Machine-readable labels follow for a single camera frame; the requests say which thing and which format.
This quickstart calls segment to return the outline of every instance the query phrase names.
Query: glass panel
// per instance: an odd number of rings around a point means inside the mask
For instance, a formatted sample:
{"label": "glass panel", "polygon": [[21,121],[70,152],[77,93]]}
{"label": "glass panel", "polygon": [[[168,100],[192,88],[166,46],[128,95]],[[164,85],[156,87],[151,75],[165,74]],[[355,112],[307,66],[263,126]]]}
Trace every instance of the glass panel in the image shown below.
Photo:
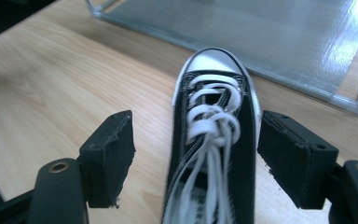
{"label": "glass panel", "polygon": [[117,3],[99,16],[188,49],[228,49],[261,77],[327,102],[358,50],[358,0]]}

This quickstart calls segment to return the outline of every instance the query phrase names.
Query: wooden surface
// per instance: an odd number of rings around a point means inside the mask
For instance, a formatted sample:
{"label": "wooden surface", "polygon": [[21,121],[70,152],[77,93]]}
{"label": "wooden surface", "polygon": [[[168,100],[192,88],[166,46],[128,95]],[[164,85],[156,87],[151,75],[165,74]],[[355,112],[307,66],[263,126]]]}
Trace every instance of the wooden surface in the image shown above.
{"label": "wooden surface", "polygon": [[[111,114],[133,112],[137,149],[120,209],[89,209],[90,223],[159,223],[171,155],[171,100],[191,52],[91,17],[61,0],[0,35],[0,191],[34,187],[38,169],[76,158]],[[262,109],[296,119],[358,160],[358,117],[254,77]],[[297,210],[257,158],[255,223],[327,223]]]}

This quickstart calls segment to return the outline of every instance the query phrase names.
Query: shoe tongue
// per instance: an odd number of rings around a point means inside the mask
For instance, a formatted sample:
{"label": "shoe tongue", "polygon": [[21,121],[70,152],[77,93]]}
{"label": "shoe tongue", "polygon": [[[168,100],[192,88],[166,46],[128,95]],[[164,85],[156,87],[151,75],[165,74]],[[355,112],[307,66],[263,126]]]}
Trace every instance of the shoe tongue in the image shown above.
{"label": "shoe tongue", "polygon": [[[238,74],[231,73],[231,72],[214,71],[214,70],[213,71],[212,70],[202,70],[202,71],[192,72],[191,74],[195,75],[195,77],[201,76],[201,75],[221,75],[221,76],[234,77],[234,76],[238,75]],[[216,83],[216,82],[219,82],[219,81],[215,81],[215,80],[201,81],[201,82],[197,83],[197,85],[196,85],[196,87],[194,89],[194,92],[201,90],[206,84],[211,84],[211,83]],[[229,91],[225,91],[225,92],[223,92],[223,94],[202,95],[197,100],[196,105],[203,105],[203,104],[215,105],[215,104],[218,104],[222,108],[225,108],[227,103],[228,103],[229,96],[230,96]]]}
{"label": "shoe tongue", "polygon": [[[183,173],[180,181],[185,183],[192,172],[192,167],[186,168],[185,172]],[[208,175],[207,172],[202,172],[202,170],[197,174],[196,182],[194,186],[199,189],[207,189],[208,188]]]}

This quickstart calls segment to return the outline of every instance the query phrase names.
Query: canvas shoe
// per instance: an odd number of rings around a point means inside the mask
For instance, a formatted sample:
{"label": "canvas shoe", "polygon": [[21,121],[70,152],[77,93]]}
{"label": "canvas shoe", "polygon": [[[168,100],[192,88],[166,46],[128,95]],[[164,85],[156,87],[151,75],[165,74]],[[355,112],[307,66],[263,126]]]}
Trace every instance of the canvas shoe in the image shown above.
{"label": "canvas shoe", "polygon": [[223,49],[189,58],[173,96],[162,223],[253,223],[260,109],[240,61]]}

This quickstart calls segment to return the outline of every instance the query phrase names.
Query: black sneaker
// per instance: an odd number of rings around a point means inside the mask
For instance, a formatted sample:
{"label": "black sneaker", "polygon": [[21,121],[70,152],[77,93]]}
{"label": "black sneaker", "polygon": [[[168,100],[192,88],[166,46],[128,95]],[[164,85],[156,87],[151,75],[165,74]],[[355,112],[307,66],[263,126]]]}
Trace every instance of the black sneaker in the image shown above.
{"label": "black sneaker", "polygon": [[240,61],[223,49],[187,60],[174,105],[163,223],[253,223],[260,109]]}

